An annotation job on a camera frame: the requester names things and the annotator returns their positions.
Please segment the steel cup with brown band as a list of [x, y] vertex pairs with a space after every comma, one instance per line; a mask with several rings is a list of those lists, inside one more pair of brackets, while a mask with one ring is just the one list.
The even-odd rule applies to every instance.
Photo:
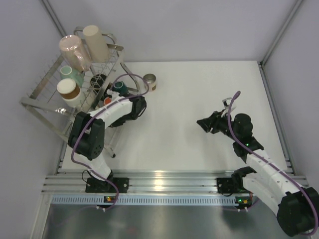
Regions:
[[149, 86], [149, 91], [152, 92], [157, 88], [157, 78], [154, 74], [145, 74], [143, 76], [143, 79], [146, 81], [146, 83]]

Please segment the dark teal cup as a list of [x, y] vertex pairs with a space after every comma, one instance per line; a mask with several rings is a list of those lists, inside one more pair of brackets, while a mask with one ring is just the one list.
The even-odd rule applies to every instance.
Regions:
[[124, 96], [128, 93], [127, 86], [123, 81], [117, 81], [112, 85], [112, 91], [119, 93], [120, 96]]

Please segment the orange mug white inside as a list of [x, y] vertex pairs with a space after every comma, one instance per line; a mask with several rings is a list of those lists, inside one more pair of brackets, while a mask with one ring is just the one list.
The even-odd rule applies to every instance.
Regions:
[[104, 105], [107, 105], [107, 104], [109, 104], [109, 103], [111, 103], [112, 102], [112, 98], [110, 98], [110, 97], [106, 97], [106, 98], [104, 98], [104, 100], [103, 100], [103, 104]]

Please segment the dark brown mug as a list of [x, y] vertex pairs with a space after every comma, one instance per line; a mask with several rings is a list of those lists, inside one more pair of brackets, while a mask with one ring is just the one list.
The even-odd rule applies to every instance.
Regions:
[[93, 76], [90, 80], [91, 88], [97, 93], [104, 84], [106, 78], [107, 76], [104, 74], [97, 74]]

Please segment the tall beige cup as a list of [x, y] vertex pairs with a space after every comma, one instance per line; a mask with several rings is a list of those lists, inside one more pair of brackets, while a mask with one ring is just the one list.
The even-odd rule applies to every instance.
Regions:
[[93, 62], [107, 62], [111, 55], [106, 40], [98, 26], [86, 26], [83, 29], [83, 34]]

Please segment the steel cup with cork base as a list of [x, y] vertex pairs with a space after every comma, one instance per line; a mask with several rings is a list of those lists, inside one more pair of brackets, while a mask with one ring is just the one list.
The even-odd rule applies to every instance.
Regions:
[[62, 79], [56, 88], [69, 107], [80, 107], [85, 102], [84, 93], [73, 79]]

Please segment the teal green mug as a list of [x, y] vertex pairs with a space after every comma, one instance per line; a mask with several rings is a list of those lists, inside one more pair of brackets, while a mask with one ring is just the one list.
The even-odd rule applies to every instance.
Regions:
[[84, 77], [82, 73], [68, 65], [61, 67], [60, 77], [61, 79], [73, 79], [79, 87], [82, 87], [84, 83]]

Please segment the iridescent pink mug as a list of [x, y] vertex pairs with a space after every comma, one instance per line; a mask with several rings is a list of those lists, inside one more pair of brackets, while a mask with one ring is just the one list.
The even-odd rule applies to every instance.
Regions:
[[72, 68], [79, 72], [90, 70], [92, 60], [80, 37], [76, 35], [64, 36], [59, 42], [59, 49]]

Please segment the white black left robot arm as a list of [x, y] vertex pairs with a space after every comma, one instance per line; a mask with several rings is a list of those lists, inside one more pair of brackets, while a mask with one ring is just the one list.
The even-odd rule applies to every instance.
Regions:
[[116, 97], [98, 110], [77, 113], [68, 138], [68, 146], [72, 148], [71, 161], [85, 166], [97, 179], [96, 186], [101, 191], [109, 192], [114, 185], [113, 172], [102, 154], [105, 130], [136, 120], [146, 107], [145, 97], [126, 95]]

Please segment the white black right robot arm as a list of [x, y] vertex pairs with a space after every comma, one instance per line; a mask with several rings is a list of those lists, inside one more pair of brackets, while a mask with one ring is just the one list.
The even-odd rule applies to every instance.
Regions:
[[215, 111], [197, 120], [197, 124], [205, 132], [220, 132], [234, 140], [234, 152], [246, 164], [231, 176], [235, 190], [255, 194], [275, 214], [286, 235], [311, 236], [317, 232], [318, 192], [312, 187], [303, 187], [270, 159], [253, 136], [253, 124], [247, 114], [229, 119], [225, 111]]

